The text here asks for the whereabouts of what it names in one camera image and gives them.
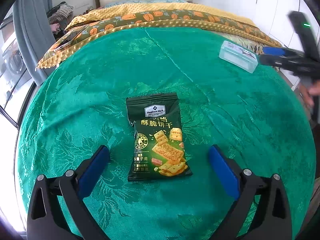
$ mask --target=snack bag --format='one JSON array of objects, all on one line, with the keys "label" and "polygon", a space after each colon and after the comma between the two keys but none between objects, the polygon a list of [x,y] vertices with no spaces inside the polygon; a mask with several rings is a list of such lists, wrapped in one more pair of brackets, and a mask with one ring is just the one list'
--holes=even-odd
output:
[{"label": "snack bag", "polygon": [[184,154],[176,93],[127,98],[134,126],[134,156],[128,181],[192,175]]}]

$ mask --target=teal jacquard fabric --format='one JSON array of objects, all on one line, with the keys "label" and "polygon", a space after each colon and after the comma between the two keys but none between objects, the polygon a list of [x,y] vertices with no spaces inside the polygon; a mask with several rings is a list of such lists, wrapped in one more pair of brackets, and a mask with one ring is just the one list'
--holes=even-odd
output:
[{"label": "teal jacquard fabric", "polygon": [[[220,59],[224,40],[193,28],[136,28],[98,38],[64,61],[23,120],[18,172],[25,208],[38,174],[61,176],[105,144],[111,162],[84,202],[111,239],[208,239],[232,204],[207,161],[217,144],[242,168],[281,175],[295,235],[315,177],[308,120],[274,69],[258,65],[250,74]],[[193,176],[127,182],[134,138],[125,98],[159,92],[178,94]]]}]

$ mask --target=clear plastic box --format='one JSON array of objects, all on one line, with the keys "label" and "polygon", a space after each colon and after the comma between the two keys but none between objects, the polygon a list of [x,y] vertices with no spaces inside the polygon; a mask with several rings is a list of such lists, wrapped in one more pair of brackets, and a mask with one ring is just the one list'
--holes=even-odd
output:
[{"label": "clear plastic box", "polygon": [[249,73],[253,73],[258,65],[255,54],[229,41],[223,42],[219,57]]}]

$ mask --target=smartphone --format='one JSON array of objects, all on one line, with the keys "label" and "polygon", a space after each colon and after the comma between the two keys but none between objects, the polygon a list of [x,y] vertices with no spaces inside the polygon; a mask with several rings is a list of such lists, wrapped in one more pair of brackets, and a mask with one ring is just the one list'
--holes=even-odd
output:
[{"label": "smartphone", "polygon": [[75,31],[73,33],[71,33],[61,44],[59,47],[57,47],[56,49],[54,49],[54,52],[60,50],[60,49],[63,49],[64,47],[70,45],[75,39],[76,37],[78,36],[79,33],[81,33],[84,29],[86,28],[83,27],[81,28],[79,31]]}]

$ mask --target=pink fabric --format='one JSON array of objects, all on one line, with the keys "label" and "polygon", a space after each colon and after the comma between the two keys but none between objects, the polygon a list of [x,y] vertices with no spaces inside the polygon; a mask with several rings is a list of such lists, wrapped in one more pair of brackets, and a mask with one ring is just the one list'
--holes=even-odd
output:
[{"label": "pink fabric", "polygon": [[60,28],[60,24],[59,23],[51,24],[50,28],[52,32],[56,32]]}]

